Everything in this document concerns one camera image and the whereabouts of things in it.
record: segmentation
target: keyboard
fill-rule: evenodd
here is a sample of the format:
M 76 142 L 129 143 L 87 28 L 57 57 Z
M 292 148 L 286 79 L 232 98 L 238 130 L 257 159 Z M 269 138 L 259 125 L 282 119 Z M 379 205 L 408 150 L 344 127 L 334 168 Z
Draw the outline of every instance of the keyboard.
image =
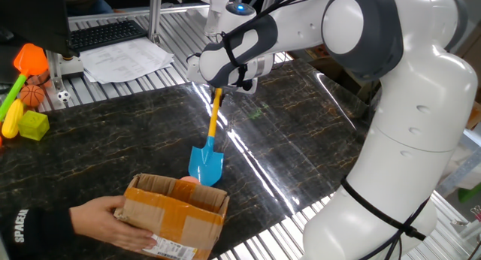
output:
M 147 32 L 133 20 L 71 32 L 71 47 L 79 52 L 142 38 Z

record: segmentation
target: open cardboard box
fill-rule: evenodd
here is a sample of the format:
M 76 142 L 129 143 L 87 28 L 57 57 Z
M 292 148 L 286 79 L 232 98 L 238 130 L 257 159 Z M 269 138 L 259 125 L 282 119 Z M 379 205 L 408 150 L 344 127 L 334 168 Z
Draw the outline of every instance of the open cardboard box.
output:
M 207 260 L 224 224 L 227 192 L 170 177 L 139 174 L 114 216 L 154 233 L 157 246 L 142 253 L 163 259 Z

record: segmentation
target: paper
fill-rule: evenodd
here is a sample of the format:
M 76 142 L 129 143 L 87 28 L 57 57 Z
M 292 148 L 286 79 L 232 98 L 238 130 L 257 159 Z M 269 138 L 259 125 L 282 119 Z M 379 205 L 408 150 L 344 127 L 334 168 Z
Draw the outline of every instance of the paper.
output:
M 173 260 L 192 260 L 197 252 L 196 248 L 180 245 L 173 241 L 159 237 L 156 234 L 153 234 L 152 238 L 157 240 L 157 245 L 155 245 L 152 249 L 144 249 L 144 252 Z
M 139 38 L 87 50 L 81 57 L 89 81 L 122 83 L 168 67 L 174 55 Z

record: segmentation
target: table surface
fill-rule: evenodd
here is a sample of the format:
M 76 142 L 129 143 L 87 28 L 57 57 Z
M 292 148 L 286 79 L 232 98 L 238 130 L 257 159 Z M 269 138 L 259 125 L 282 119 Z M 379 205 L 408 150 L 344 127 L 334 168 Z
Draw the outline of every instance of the table surface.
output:
M 202 147 L 210 90 L 186 83 L 47 113 L 40 142 L 5 141 L 0 155 L 0 219 L 121 195 L 139 173 L 186 176 Z M 294 61 L 260 80 L 255 95 L 228 95 L 215 150 L 225 154 L 215 185 L 231 197 L 213 256 L 331 194 L 353 166 L 366 127 L 365 105 L 309 65 Z M 43 259 L 143 259 L 78 238 Z

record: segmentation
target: yellow shovel handle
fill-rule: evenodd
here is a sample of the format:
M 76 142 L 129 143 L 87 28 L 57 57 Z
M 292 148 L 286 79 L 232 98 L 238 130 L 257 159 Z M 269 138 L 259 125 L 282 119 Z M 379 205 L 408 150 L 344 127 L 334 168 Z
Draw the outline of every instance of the yellow shovel handle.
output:
M 216 88 L 216 96 L 213 99 L 212 116 L 210 117 L 209 136 L 216 137 L 217 112 L 219 112 L 220 96 L 222 88 Z

